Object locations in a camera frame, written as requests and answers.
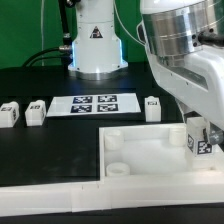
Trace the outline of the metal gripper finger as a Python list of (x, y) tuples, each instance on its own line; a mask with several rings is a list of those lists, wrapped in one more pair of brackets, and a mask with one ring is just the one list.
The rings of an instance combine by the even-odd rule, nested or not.
[(211, 145), (221, 144), (224, 141), (224, 131), (211, 122), (206, 123), (203, 136), (205, 141)]
[(187, 118), (192, 115), (193, 110), (190, 109), (187, 105), (185, 105), (181, 101), (177, 101), (177, 106), (178, 106), (178, 108), (180, 110), (183, 122), (186, 123), (187, 122)]

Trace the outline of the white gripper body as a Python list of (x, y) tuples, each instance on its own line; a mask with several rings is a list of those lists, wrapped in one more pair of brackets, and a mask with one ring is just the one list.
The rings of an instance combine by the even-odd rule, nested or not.
[(224, 130), (224, 49), (204, 46), (185, 55), (178, 67), (164, 65), (150, 52), (147, 55), (161, 88)]

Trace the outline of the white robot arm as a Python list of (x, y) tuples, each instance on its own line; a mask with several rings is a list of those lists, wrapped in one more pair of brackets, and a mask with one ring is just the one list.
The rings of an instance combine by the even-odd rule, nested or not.
[[(205, 119), (204, 140), (224, 141), (224, 3), (140, 0), (140, 43), (157, 84), (184, 114)], [(77, 36), (69, 70), (102, 79), (127, 66), (115, 34), (115, 0), (76, 0)]]

